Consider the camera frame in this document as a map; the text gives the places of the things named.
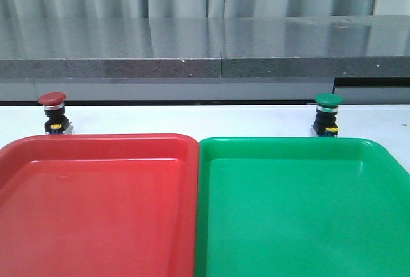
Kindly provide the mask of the green mushroom push button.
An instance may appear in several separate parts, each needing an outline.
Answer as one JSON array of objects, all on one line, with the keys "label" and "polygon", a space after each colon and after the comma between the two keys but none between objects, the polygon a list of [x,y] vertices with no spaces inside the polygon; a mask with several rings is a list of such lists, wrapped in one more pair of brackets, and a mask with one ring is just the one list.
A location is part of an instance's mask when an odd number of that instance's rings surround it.
[{"label": "green mushroom push button", "polygon": [[315,97],[316,115],[311,126],[313,137],[337,137],[339,127],[336,124],[338,108],[344,100],[341,96],[331,93],[321,93]]}]

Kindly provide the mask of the red mushroom push button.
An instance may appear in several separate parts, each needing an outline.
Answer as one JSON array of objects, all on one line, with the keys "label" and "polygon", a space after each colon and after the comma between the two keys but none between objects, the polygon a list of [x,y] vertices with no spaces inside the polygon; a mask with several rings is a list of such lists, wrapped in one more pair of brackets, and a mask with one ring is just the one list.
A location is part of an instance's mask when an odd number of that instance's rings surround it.
[{"label": "red mushroom push button", "polygon": [[44,123],[46,135],[72,135],[74,128],[70,120],[65,116],[66,93],[48,92],[38,98],[43,106],[47,121]]}]

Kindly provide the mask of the green plastic tray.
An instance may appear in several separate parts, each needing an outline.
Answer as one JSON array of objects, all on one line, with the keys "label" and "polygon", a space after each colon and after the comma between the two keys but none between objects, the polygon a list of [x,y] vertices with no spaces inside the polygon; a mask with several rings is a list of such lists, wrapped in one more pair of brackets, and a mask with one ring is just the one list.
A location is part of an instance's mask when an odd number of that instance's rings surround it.
[{"label": "green plastic tray", "polygon": [[200,143],[196,276],[408,276],[409,173],[362,138]]}]

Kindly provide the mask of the grey stone counter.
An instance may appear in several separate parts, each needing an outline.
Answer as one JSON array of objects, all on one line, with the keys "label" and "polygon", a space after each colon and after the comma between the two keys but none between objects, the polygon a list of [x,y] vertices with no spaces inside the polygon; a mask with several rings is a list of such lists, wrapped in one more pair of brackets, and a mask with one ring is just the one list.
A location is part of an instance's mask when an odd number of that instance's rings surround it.
[{"label": "grey stone counter", "polygon": [[409,18],[1,21],[1,104],[409,102]]}]

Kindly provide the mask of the red plastic tray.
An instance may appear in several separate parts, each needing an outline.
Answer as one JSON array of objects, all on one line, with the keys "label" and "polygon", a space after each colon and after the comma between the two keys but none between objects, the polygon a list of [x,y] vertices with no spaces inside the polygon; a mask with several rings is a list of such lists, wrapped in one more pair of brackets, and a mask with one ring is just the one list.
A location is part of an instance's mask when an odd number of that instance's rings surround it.
[{"label": "red plastic tray", "polygon": [[198,143],[33,136],[1,150],[2,276],[192,276]]}]

